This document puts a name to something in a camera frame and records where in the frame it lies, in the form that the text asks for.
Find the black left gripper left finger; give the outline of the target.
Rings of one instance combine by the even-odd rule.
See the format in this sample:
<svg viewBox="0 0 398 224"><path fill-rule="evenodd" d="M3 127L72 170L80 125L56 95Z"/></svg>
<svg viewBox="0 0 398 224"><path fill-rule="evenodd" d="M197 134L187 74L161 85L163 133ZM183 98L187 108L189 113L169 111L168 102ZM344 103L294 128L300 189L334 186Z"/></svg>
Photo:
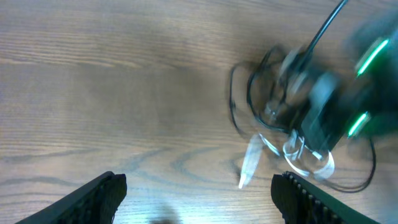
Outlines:
<svg viewBox="0 0 398 224"><path fill-rule="evenodd" d="M19 223L112 224L126 195L126 175L107 171Z"/></svg>

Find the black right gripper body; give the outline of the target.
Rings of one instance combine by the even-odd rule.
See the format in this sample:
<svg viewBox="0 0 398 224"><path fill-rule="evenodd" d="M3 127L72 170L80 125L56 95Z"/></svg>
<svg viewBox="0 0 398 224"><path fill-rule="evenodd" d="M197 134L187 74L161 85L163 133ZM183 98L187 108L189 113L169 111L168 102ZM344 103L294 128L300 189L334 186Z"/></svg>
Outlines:
<svg viewBox="0 0 398 224"><path fill-rule="evenodd" d="M324 73L318 77L308 92L308 107L300 123L299 133L306 146L317 152L328 152L337 142L338 92L341 79L334 73Z"/></svg>

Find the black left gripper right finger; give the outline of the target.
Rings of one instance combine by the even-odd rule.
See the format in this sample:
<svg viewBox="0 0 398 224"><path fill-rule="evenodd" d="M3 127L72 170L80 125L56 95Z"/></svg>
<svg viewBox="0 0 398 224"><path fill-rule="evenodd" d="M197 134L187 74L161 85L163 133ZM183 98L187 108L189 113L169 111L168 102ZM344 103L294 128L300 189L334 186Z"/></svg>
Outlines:
<svg viewBox="0 0 398 224"><path fill-rule="evenodd" d="M271 198L286 223L377 223L289 171L273 175Z"/></svg>

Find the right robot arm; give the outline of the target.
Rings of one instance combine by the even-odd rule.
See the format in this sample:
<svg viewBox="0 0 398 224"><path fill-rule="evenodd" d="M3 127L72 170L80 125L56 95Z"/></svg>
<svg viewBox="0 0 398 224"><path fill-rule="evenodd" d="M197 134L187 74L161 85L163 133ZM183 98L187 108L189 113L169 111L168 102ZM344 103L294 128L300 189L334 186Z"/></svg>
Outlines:
<svg viewBox="0 0 398 224"><path fill-rule="evenodd" d="M353 80L325 72L308 93L299 133L306 146L331 151L343 137L371 138L397 131L397 10L365 22L346 44Z"/></svg>

